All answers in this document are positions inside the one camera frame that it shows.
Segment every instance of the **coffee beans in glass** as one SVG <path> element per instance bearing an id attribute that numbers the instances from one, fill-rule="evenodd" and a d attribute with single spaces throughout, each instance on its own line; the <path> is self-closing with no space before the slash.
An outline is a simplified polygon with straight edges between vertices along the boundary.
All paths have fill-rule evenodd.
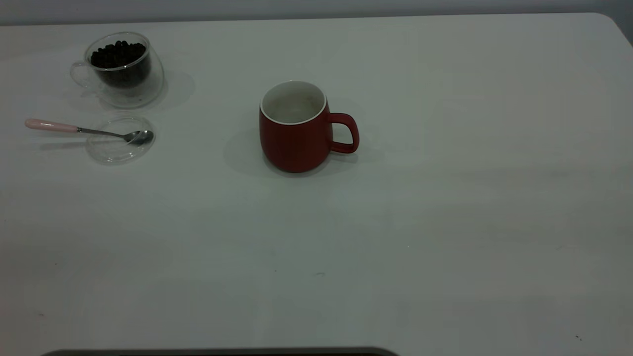
<path id="1" fill-rule="evenodd" d="M 121 108 L 142 106 L 163 88 L 163 67 L 147 37 L 118 32 L 98 39 L 70 69 L 80 86 Z"/>

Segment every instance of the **glass cup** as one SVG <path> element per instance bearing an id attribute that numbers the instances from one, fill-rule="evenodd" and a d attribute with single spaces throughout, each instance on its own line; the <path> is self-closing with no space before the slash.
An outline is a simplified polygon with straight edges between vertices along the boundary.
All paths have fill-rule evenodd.
<path id="1" fill-rule="evenodd" d="M 142 56 L 116 68 L 92 64 L 93 52 L 115 45 L 117 41 L 145 46 Z M 135 108 L 156 99 L 163 88 L 163 65 L 147 37 L 135 32 L 117 32 L 96 40 L 84 54 L 84 60 L 70 67 L 70 77 L 80 86 L 97 93 L 105 102 L 119 108 Z"/>

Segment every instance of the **tabletop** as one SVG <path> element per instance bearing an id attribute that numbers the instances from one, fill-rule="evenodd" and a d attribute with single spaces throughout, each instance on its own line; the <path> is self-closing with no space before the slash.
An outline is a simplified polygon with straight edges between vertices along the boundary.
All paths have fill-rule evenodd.
<path id="1" fill-rule="evenodd" d="M 68 75 L 143 33 L 157 140 L 105 166 L 117 110 Z M 633 49 L 596 14 L 0 27 L 0 354 L 377 346 L 633 352 Z M 305 174 L 263 157 L 289 80 L 360 147 Z M 350 140 L 345 127 L 334 136 Z"/>

